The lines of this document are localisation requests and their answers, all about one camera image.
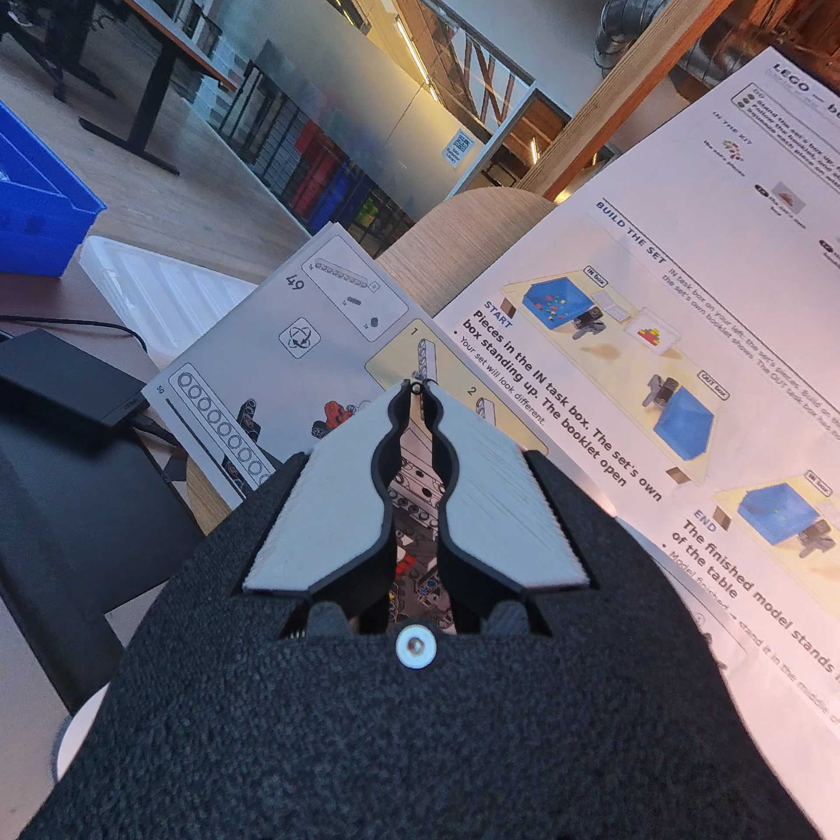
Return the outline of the white plastic tray lid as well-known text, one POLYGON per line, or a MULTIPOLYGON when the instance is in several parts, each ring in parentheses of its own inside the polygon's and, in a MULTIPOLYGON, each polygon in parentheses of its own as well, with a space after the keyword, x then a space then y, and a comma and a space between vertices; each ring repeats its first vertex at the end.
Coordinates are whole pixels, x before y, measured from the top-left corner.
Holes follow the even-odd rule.
POLYGON ((81 247, 80 266, 162 370, 228 314, 256 285, 100 236, 81 247))

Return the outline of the blue plastic bin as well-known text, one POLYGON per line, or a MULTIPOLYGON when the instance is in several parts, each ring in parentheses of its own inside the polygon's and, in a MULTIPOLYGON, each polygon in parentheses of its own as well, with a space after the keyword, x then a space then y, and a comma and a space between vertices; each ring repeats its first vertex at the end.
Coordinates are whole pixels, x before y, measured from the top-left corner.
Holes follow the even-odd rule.
POLYGON ((104 203, 1 104, 1 271, 60 277, 104 203))

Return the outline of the spiral metal duct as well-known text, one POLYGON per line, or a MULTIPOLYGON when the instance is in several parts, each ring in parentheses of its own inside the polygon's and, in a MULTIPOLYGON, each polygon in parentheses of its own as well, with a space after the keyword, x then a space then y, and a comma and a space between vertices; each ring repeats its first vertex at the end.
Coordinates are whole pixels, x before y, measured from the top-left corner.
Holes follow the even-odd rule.
MULTIPOLYGON (((606 77, 668 1, 610 1, 595 36, 595 63, 606 77)), ((767 48, 770 34, 725 10, 679 59, 687 74, 713 88, 767 48)))

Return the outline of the wooden post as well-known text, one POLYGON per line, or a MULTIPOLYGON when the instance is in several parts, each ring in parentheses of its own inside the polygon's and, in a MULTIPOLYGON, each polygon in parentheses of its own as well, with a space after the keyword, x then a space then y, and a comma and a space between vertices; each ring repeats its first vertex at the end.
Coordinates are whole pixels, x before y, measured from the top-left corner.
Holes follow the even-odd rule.
POLYGON ((517 188, 553 200, 729 5, 729 1, 671 2, 563 128, 517 188))

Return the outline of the wooden table black legs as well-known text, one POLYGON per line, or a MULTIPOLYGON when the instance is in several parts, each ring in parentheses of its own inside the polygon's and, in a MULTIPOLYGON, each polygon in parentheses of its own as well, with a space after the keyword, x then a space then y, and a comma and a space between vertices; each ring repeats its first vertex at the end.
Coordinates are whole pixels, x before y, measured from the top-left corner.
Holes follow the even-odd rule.
MULTIPOLYGON (((101 83, 98 76, 80 63, 97 2, 47 2, 46 4, 51 7, 51 17, 47 25, 45 40, 32 36, 17 22, 11 14, 10 2, 2 2, 2 35, 8 35, 17 41, 44 70, 54 83, 54 97, 59 101, 64 102, 67 95, 65 75, 76 77, 90 87, 114 98, 114 93, 101 83)), ((84 130, 99 138, 166 172, 179 175, 180 172, 176 167, 146 149, 170 86, 176 61, 183 60, 186 64, 194 66, 203 75, 214 78, 229 90, 234 90, 235 84, 175 28, 156 3, 126 1, 121 3, 121 8, 125 9, 126 14, 132 14, 138 18, 142 26, 160 43, 160 53, 150 72, 126 139, 86 119, 80 118, 78 122, 84 130)))

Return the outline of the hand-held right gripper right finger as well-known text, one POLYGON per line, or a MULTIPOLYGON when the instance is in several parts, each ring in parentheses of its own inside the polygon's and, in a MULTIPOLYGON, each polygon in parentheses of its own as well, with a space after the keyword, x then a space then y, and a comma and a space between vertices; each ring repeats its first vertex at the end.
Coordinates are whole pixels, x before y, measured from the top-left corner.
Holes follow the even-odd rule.
POLYGON ((432 381, 423 415, 445 492, 438 507, 439 576, 453 601, 527 601, 587 587, 575 556, 509 436, 432 381))

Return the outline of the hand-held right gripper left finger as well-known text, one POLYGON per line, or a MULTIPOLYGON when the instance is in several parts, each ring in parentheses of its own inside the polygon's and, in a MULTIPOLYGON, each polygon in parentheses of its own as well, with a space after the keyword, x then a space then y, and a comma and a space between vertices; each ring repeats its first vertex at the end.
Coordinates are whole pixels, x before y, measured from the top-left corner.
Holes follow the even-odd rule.
POLYGON ((396 568, 389 486, 411 409, 401 381, 311 452, 245 577, 245 592, 382 599, 396 568))

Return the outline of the black power adapter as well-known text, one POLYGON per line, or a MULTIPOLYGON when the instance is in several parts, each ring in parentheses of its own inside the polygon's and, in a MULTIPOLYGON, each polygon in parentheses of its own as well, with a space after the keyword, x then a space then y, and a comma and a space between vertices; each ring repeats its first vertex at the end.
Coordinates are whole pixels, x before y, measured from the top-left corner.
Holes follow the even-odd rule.
POLYGON ((69 444, 108 443, 148 407, 144 384, 42 329, 1 344, 2 417, 69 444))

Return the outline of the grey building instruction booklet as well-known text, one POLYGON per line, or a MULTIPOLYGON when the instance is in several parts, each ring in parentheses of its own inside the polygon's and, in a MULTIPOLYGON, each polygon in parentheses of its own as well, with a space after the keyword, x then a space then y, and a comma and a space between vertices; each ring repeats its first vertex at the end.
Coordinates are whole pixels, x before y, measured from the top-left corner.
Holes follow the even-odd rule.
POLYGON ((278 272, 181 353, 145 393, 231 508, 176 578, 225 618, 260 620, 276 637, 300 635, 318 602, 336 602, 364 634, 419 617, 455 631, 436 568, 438 505, 433 439, 421 397, 412 395, 401 437, 402 467, 388 487, 396 565, 381 599, 306 599, 244 591, 257 552, 313 449, 398 382, 433 379, 526 449, 545 443, 467 361, 466 342, 447 338, 406 292, 336 227, 318 234, 278 272))

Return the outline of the white lamp stand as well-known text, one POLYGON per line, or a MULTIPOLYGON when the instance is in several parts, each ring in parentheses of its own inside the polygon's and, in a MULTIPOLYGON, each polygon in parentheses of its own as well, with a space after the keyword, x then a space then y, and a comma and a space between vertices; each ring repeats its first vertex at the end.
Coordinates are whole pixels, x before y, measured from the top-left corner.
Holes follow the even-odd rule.
MULTIPOLYGON (((436 206, 376 260, 434 317, 555 207, 537 194, 506 187, 463 192, 436 206)), ((192 512, 207 535, 230 508, 192 458, 185 461, 185 475, 192 512)), ((56 740, 56 782, 85 741, 108 687, 66 721, 56 740)))

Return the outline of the white printed instruction sheet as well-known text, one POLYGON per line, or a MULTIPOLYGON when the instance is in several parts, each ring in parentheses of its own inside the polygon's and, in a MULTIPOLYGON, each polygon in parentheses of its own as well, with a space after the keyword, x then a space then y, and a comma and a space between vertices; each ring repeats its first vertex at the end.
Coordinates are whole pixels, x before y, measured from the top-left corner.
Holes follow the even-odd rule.
POLYGON ((825 838, 838 838, 838 131, 838 94, 767 49, 437 315, 668 573, 825 838))

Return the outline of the shelf of coloured storage bins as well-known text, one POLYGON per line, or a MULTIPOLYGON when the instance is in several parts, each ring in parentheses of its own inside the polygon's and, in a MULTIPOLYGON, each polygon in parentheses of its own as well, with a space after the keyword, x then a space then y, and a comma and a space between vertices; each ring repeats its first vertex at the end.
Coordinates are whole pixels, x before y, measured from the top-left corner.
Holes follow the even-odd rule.
POLYGON ((414 226, 252 60, 218 133, 310 234, 341 224, 378 257, 414 226))

